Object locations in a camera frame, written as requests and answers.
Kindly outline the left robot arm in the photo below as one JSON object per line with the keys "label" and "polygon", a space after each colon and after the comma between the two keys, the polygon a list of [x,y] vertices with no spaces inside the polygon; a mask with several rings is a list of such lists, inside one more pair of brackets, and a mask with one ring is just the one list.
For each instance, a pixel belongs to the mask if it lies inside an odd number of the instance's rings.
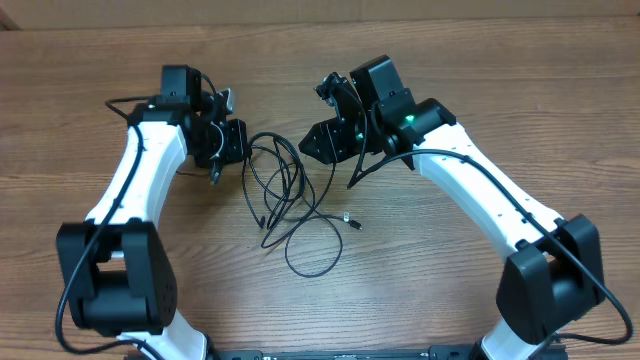
{"label": "left robot arm", "polygon": [[177,280],[158,234],[169,188],[192,158],[216,184],[224,166],[249,155],[233,93],[188,65],[165,65],[158,94],[108,109],[127,125],[111,182],[85,220],[61,225],[56,248],[64,289],[54,320],[60,346],[75,355],[133,346],[146,359],[215,359],[210,337],[177,308]]}

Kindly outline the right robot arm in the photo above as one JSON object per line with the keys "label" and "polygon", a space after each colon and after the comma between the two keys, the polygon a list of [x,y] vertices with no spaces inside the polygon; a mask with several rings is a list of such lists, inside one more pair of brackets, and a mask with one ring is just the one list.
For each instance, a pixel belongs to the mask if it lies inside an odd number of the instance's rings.
{"label": "right robot arm", "polygon": [[441,102],[417,101],[387,56],[316,87],[335,110],[300,142],[324,164],[366,154],[400,160],[433,181],[477,224],[504,269],[498,324],[469,350],[472,359],[550,359],[567,325],[603,302],[600,236],[537,201],[494,165]]}

